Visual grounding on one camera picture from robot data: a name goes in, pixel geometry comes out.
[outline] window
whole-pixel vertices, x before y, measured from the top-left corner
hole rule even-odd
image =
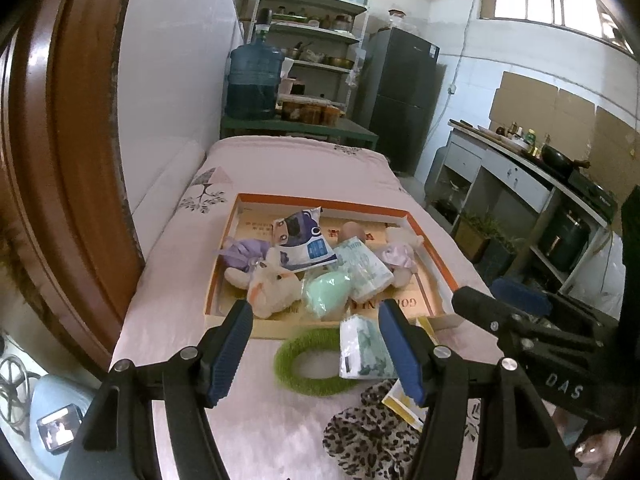
[[[480,17],[567,28],[633,54],[611,15],[598,0],[482,0]]]

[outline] blue gripper pad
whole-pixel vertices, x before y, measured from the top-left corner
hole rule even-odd
[[[245,300],[237,300],[222,325],[207,330],[198,345],[202,353],[198,382],[207,407],[226,397],[254,326],[254,313]]]
[[[429,365],[430,358],[428,347],[424,346],[426,341],[420,337],[420,332],[428,342],[431,341],[429,336],[420,327],[409,324],[396,300],[380,302],[378,324],[402,389],[418,406],[424,406],[427,392],[424,386],[426,378],[422,372],[423,366]]]

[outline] plant pot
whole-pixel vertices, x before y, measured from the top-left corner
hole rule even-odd
[[[491,238],[482,259],[476,264],[476,271],[486,286],[491,286],[496,278],[504,275],[515,257],[516,255],[496,238]]]
[[[466,219],[461,218],[453,239],[466,256],[466,259],[476,264],[482,258],[482,254],[491,238],[472,227]]]

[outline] blue water bottle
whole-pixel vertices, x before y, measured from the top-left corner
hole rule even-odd
[[[235,119],[271,119],[276,114],[280,70],[284,54],[264,40],[271,9],[261,9],[254,41],[231,53],[225,113]]]

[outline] silver screw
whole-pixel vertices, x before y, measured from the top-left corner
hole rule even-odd
[[[198,349],[195,346],[187,346],[180,350],[180,357],[185,361],[193,359],[196,355],[198,355]]]
[[[116,364],[113,365],[113,369],[117,372],[123,372],[124,370],[129,368],[130,364],[131,361],[129,361],[128,359],[120,359],[120,361],[116,362]]]
[[[440,359],[449,359],[451,357],[451,350],[446,346],[436,346],[433,349],[433,355]]]
[[[513,372],[514,370],[517,370],[518,363],[515,361],[515,359],[511,359],[510,357],[505,357],[502,360],[502,368],[510,372]]]

